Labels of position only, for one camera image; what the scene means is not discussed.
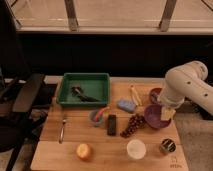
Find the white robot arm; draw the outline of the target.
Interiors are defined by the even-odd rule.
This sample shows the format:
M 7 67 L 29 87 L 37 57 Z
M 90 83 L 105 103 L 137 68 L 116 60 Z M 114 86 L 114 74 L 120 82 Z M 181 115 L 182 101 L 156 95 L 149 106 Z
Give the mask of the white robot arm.
M 158 100 L 166 107 L 177 109 L 189 98 L 213 116 L 213 86 L 205 82 L 207 66 L 191 61 L 171 68 L 165 74 Z

